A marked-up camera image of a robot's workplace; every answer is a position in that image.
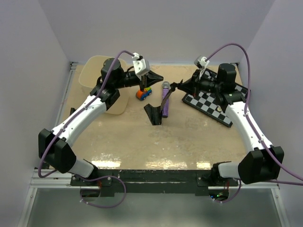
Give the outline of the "black trash bag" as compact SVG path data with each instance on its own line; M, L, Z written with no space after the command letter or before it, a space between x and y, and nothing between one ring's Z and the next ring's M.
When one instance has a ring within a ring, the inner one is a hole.
M179 83L176 83L176 82L173 82L173 83L170 84L171 94L177 89L178 84ZM161 125L162 124L162 119L163 118L162 118L162 115L161 115L161 112L160 112L160 106L154 107L151 104L147 104L144 107L144 110L147 113L148 118L149 118L152 125L156 126L156 125Z

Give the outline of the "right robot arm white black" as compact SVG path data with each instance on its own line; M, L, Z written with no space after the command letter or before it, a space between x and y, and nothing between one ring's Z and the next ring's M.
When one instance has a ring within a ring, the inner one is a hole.
M214 164L211 181L223 185L228 178L241 180L245 184L268 182L278 178L283 149L275 147L263 135L248 108L248 97L236 89L236 69L228 63L218 67L215 79L204 76L204 70L196 70L192 77L178 83L177 88L194 97L200 92L215 95L215 103L236 126L244 142L247 154L239 163L221 162Z

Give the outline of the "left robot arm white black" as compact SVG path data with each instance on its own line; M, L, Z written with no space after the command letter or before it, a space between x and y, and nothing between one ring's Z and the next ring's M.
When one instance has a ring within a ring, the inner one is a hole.
M142 56L134 62L133 71L124 71L119 59L106 59L96 85L84 103L52 130L40 131L39 158L60 173L79 175L86 185L94 185L98 181L98 169L76 157L72 150L74 142L97 117L114 105L120 97L119 89L133 86L147 88L163 80L163 76L149 69Z

